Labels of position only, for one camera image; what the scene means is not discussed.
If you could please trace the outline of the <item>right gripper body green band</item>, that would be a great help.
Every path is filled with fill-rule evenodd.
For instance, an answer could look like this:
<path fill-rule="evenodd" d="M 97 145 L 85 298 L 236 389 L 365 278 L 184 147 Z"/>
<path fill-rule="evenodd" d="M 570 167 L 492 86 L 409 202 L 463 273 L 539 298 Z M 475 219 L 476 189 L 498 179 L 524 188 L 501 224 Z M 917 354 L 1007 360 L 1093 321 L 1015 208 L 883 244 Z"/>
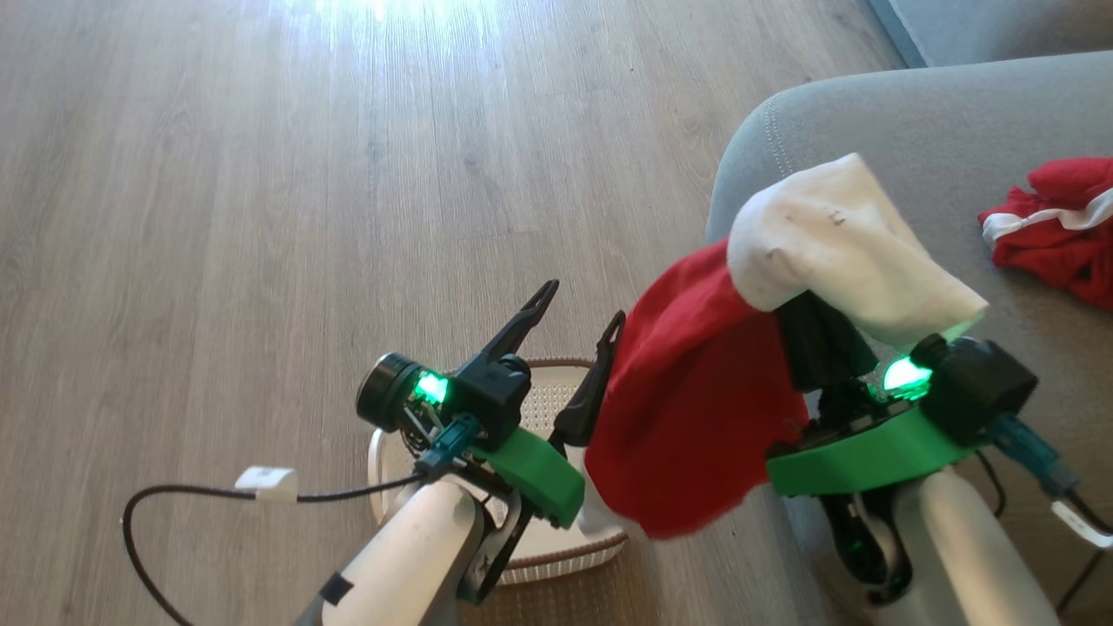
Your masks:
<path fill-rule="evenodd" d="M 766 469 L 782 496 L 849 496 L 958 463 L 984 443 L 985 355 L 903 358 L 874 388 L 865 376 L 817 390 L 818 415 Z"/>

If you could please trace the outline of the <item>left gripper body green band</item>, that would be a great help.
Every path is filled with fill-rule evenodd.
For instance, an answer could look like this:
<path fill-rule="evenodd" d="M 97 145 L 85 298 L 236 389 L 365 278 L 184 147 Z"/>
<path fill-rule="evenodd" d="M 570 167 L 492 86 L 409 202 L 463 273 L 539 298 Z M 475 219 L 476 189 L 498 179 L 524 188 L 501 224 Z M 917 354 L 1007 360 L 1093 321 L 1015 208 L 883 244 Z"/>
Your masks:
<path fill-rule="evenodd" d="M 550 441 L 521 427 L 531 388 L 530 368 L 514 354 L 480 353 L 445 374 L 390 353 L 364 380 L 357 415 L 417 448 L 417 483 L 454 473 L 487 493 L 518 495 L 530 516 L 568 529 L 585 480 Z"/>

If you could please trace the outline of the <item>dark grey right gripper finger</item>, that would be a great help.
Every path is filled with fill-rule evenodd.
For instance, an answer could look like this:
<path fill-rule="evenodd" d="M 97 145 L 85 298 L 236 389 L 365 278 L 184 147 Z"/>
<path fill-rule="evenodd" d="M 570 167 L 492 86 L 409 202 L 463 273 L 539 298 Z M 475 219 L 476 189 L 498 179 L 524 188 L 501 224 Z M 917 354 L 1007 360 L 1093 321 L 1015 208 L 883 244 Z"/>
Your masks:
<path fill-rule="evenodd" d="M 836 387 L 873 373 L 878 360 L 850 319 L 812 292 L 807 293 L 807 302 L 810 389 Z"/>
<path fill-rule="evenodd" d="M 828 345 L 823 300 L 797 296 L 774 314 L 792 389 L 806 395 L 837 384 L 837 363 Z"/>

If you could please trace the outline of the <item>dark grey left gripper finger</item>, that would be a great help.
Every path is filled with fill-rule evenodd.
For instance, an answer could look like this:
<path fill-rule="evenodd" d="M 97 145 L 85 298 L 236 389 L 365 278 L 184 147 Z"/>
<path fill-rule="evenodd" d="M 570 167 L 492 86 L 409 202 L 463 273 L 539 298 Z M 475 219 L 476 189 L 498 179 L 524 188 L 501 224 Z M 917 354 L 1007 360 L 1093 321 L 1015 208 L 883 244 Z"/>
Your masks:
<path fill-rule="evenodd" d="M 481 353 L 490 359 L 500 359 L 505 354 L 516 354 L 518 349 L 528 338 L 529 333 L 545 316 L 546 310 L 559 290 L 559 280 L 549 280 L 536 290 L 518 313 L 510 317 L 508 323 L 491 338 L 486 345 L 481 349 Z"/>
<path fill-rule="evenodd" d="M 623 338 L 626 321 L 624 310 L 618 310 L 600 340 L 595 342 L 595 362 L 589 366 L 571 400 L 556 412 L 553 423 L 553 447 L 556 450 L 564 450 L 569 446 L 587 448 L 590 444 L 595 433 L 610 372 L 615 363 L 617 344 Z"/>

